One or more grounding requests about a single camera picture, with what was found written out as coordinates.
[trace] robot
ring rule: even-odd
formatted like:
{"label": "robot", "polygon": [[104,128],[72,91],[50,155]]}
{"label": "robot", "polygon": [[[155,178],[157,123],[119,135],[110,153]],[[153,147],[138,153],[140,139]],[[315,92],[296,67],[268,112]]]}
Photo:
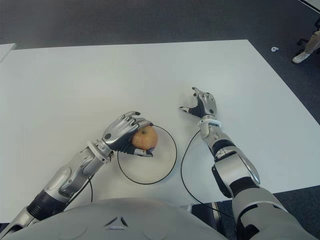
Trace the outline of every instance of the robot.
{"label": "robot", "polygon": [[[221,131],[214,97],[193,87],[195,107],[180,107],[199,118],[201,138],[212,153],[212,174],[221,192],[232,199],[238,240],[315,240],[268,190],[258,171]],[[152,157],[130,139],[152,123],[130,111],[116,119],[97,142],[61,167],[34,200],[0,233],[4,240],[226,240],[180,207],[145,198],[107,199],[64,211],[115,151]]]}

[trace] person's foot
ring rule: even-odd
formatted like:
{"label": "person's foot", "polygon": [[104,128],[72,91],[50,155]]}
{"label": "person's foot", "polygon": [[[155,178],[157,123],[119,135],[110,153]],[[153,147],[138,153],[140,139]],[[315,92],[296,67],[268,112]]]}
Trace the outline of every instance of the person's foot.
{"label": "person's foot", "polygon": [[302,53],[300,53],[299,55],[295,56],[294,58],[292,58],[292,62],[294,64],[299,64],[302,61],[306,60],[308,57],[310,56],[310,54],[305,53],[304,51]]}

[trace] gray carpet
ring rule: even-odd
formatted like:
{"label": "gray carpet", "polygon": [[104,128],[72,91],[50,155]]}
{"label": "gray carpet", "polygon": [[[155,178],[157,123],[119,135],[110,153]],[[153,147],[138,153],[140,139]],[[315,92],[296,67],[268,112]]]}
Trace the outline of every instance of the gray carpet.
{"label": "gray carpet", "polygon": [[[297,0],[0,0],[0,16],[0,44],[17,49],[248,39],[320,123],[320,55],[291,63],[320,15]],[[276,194],[318,238],[319,192]],[[223,221],[232,239],[234,223]]]}

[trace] person's leg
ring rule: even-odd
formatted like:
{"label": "person's leg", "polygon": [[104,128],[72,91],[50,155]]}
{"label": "person's leg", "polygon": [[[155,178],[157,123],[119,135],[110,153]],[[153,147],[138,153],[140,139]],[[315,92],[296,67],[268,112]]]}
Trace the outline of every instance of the person's leg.
{"label": "person's leg", "polygon": [[310,40],[308,41],[308,43],[305,46],[305,49],[302,53],[300,53],[299,55],[295,56],[292,59],[292,62],[294,64],[299,64],[302,61],[306,60],[310,54],[312,54],[315,50],[317,50],[318,48],[320,48],[320,30],[316,31],[310,38]]}
{"label": "person's leg", "polygon": [[315,50],[320,48],[320,30],[316,31],[305,46],[304,52],[312,54]]}

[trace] small white object on floor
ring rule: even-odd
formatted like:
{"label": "small white object on floor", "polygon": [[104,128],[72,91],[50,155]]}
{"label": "small white object on floor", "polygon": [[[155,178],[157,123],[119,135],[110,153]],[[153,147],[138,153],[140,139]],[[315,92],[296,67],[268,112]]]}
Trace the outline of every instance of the small white object on floor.
{"label": "small white object on floor", "polygon": [[271,48],[271,52],[275,52],[275,51],[278,51],[278,50],[279,50],[279,48],[276,47],[276,46],[273,46],[273,47]]}

